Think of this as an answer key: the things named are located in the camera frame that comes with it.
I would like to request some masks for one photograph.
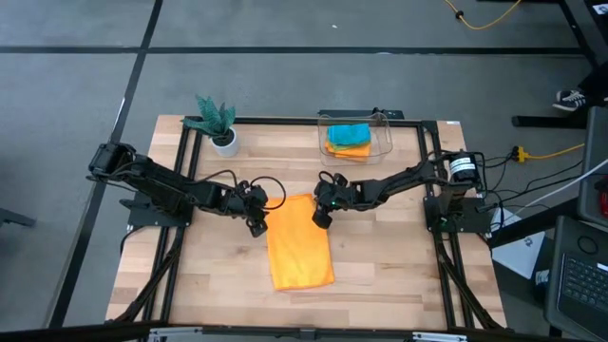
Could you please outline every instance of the laptop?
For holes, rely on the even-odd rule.
[[[559,217],[555,242],[545,318],[580,338],[608,341],[608,234]]]

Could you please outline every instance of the blue cloth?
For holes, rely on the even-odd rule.
[[[338,146],[360,145],[371,140],[367,123],[333,125],[328,128],[327,136],[331,144]]]

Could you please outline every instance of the desk leg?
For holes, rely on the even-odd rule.
[[[587,108],[577,110],[566,117],[535,117],[517,115],[511,117],[511,123],[516,127],[540,128],[578,128],[587,127]]]
[[[36,220],[13,213],[10,210],[0,209],[0,225],[2,225],[2,223],[17,223],[22,226],[31,227],[36,223]]]
[[[558,216],[576,217],[579,198],[573,198],[558,204],[547,210],[541,211],[529,218],[524,218],[513,224],[509,224],[493,234],[489,240],[490,248],[496,248],[507,243],[531,236],[546,230],[548,226],[554,225]]]

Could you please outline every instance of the potted plant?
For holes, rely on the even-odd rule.
[[[222,157],[233,157],[238,153],[237,132],[232,127],[237,112],[232,106],[226,109],[221,104],[219,110],[210,97],[206,100],[197,95],[202,121],[182,120],[183,124],[209,136],[211,144]]]

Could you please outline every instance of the person's foot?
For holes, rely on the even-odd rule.
[[[560,100],[555,102],[553,104],[553,107],[555,107],[557,109],[573,112],[573,111],[587,105],[587,98],[583,94],[579,93],[576,90],[567,90],[567,91],[570,91],[570,94],[562,97]],[[567,91],[559,92],[558,97],[560,96],[560,93],[565,94]]]

